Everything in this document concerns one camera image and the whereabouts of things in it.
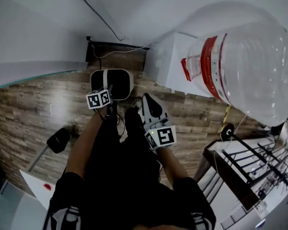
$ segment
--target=teal edge strip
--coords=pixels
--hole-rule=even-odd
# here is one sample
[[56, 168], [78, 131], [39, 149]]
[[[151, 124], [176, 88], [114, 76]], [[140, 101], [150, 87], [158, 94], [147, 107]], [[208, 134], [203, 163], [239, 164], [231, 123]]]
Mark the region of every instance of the teal edge strip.
[[31, 78], [28, 78], [28, 79], [22, 79], [22, 80], [18, 80], [18, 81], [15, 81], [15, 82], [7, 83], [7, 84], [5, 84], [5, 85], [0, 86], [0, 89], [5, 88], [5, 87], [8, 87], [8, 86], [13, 85], [13, 84], [16, 84], [16, 83], [20, 83], [20, 82], [23, 82], [23, 81], [28, 81], [28, 80], [36, 79], [36, 78], [39, 78], [39, 77], [51, 76], [51, 75], [56, 75], [56, 74], [65, 73], [65, 72], [73, 72], [73, 71], [78, 71], [78, 70], [59, 71], [59, 72], [50, 73], [50, 74], [45, 74], [45, 75], [38, 75], [38, 76], [31, 77]]

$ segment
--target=bottle label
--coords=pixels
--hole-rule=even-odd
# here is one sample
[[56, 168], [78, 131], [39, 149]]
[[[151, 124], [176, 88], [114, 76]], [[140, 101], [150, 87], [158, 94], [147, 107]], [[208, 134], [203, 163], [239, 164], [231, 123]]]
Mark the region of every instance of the bottle label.
[[221, 69], [222, 48], [227, 34], [208, 38], [201, 54], [201, 72], [210, 93], [231, 104], [224, 89], [224, 73]]

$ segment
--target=forearm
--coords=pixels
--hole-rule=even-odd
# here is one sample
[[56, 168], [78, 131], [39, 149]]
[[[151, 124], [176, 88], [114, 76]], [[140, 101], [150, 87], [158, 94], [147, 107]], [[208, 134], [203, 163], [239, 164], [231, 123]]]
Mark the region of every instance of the forearm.
[[[106, 109], [101, 109], [99, 112], [105, 116]], [[96, 112], [75, 142], [67, 161], [66, 172], [74, 172], [84, 178], [86, 164], [91, 156], [91, 151], [102, 122], [102, 118]]]
[[157, 156], [172, 186], [175, 180], [188, 177], [187, 171], [169, 148], [159, 148]]

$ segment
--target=floor plank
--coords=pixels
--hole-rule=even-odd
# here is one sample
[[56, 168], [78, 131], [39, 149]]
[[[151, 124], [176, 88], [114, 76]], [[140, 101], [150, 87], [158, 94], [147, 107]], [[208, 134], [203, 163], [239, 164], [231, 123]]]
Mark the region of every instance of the floor plank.
[[[96, 54], [112, 50], [128, 50], [119, 46], [97, 47]], [[163, 100], [176, 125], [178, 142], [172, 146], [176, 157], [194, 176], [205, 145], [219, 138], [226, 104], [215, 98], [205, 98], [171, 90], [143, 77], [145, 50], [128, 54], [113, 53], [102, 59], [103, 68], [123, 68], [134, 74], [134, 90], [130, 97], [119, 103], [121, 116], [137, 96], [148, 92]], [[47, 139], [62, 127], [73, 127], [80, 134], [92, 111], [87, 109], [85, 95], [90, 92], [90, 74], [99, 69], [99, 61], [92, 58], [85, 70], [45, 76], [0, 89], [0, 164], [6, 177], [16, 186], [31, 193], [19, 169], [24, 169]], [[235, 126], [244, 114], [231, 108], [228, 122]], [[258, 129], [258, 123], [246, 118], [238, 135], [247, 137]], [[123, 132], [122, 123], [118, 126]], [[74, 139], [66, 150], [55, 154], [48, 150], [35, 166], [33, 173], [55, 183], [62, 174]], [[161, 182], [168, 185], [165, 174]]]

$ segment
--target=large plastic bottle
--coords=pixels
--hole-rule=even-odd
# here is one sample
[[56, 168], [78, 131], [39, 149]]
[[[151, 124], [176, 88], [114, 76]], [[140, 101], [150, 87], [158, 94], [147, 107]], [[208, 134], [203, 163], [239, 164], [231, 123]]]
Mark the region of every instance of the large plastic bottle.
[[288, 32], [275, 20], [199, 39], [187, 69], [204, 92], [262, 124], [278, 126], [288, 118]]

